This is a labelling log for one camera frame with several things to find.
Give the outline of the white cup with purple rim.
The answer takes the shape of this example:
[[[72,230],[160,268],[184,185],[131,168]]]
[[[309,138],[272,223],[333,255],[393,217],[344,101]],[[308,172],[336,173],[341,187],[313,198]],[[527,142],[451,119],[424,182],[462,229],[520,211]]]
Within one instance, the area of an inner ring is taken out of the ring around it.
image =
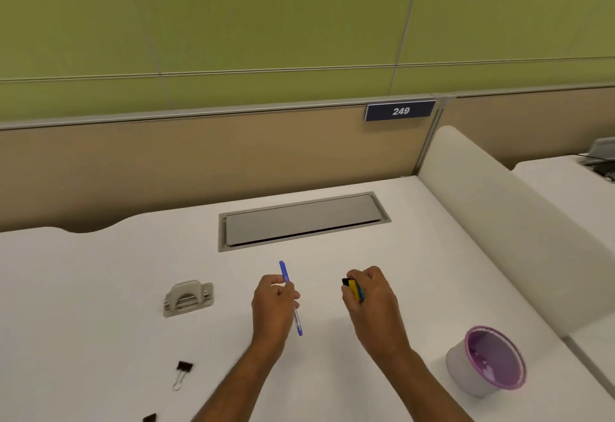
[[[479,325],[449,349],[445,365],[453,382],[476,398],[496,391],[513,391],[527,380],[527,366],[519,349],[493,327]]]

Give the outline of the person's right forearm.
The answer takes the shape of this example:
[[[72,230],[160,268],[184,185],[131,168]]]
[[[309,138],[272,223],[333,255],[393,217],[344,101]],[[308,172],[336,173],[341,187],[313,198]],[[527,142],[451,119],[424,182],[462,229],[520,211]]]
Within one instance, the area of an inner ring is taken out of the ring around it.
[[[474,422],[411,348],[374,361],[414,422]]]

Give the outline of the person's left forearm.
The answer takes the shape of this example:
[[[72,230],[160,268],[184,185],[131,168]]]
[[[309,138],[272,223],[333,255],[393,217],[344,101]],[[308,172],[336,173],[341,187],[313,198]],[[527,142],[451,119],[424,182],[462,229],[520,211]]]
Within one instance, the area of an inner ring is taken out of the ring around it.
[[[252,341],[191,422],[249,422],[283,348]]]

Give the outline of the person's left hand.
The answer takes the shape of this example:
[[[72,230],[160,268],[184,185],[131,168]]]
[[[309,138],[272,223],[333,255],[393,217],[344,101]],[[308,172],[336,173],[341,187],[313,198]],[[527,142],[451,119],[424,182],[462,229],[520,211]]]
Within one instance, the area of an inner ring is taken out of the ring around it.
[[[251,301],[253,334],[251,346],[267,358],[276,361],[282,355],[294,314],[278,311],[278,288],[293,288],[292,282],[280,274],[264,275],[259,281]]]

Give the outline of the blue number sign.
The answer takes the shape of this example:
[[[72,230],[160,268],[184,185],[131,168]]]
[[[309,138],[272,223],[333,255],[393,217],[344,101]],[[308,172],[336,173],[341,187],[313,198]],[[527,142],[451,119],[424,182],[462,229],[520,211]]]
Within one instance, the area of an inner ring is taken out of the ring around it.
[[[432,114],[435,105],[436,100],[371,103],[365,109],[364,122],[427,118]]]

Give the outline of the beige desk partition panel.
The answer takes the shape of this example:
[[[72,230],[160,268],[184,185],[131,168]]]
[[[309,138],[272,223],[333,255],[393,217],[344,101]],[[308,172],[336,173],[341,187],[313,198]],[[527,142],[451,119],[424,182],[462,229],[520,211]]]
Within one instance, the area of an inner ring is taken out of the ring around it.
[[[452,125],[508,168],[615,135],[615,82],[429,93],[430,116],[365,122],[367,99],[0,125],[0,232],[96,231],[171,208],[409,176]]]

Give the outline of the grey device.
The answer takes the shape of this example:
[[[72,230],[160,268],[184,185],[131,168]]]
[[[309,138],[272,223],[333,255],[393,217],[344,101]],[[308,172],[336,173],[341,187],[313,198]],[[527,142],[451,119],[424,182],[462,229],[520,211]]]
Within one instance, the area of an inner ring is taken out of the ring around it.
[[[598,138],[587,153],[576,156],[580,158],[580,165],[615,184],[615,137]]]

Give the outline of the white desk side divider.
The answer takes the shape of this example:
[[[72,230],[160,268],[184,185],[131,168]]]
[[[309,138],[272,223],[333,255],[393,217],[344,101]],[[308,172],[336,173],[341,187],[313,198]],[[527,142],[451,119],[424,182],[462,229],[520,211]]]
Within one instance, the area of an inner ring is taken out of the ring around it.
[[[418,177],[559,337],[615,312],[615,254],[460,131]]]

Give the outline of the person's right hand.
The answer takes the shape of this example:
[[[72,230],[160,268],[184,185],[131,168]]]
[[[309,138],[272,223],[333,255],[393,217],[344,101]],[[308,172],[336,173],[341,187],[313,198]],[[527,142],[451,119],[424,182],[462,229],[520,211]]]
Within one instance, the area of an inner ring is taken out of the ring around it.
[[[364,293],[360,312],[349,315],[358,340],[373,361],[411,348],[396,294],[382,270],[377,266],[349,270],[347,277],[357,280]]]

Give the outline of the yellow and blue marker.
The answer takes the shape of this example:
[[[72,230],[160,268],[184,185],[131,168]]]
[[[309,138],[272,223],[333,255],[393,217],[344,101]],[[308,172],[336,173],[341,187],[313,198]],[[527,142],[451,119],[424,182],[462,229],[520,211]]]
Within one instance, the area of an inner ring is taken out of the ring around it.
[[[349,288],[357,302],[362,303],[364,301],[364,293],[357,280],[342,278],[342,285]]]

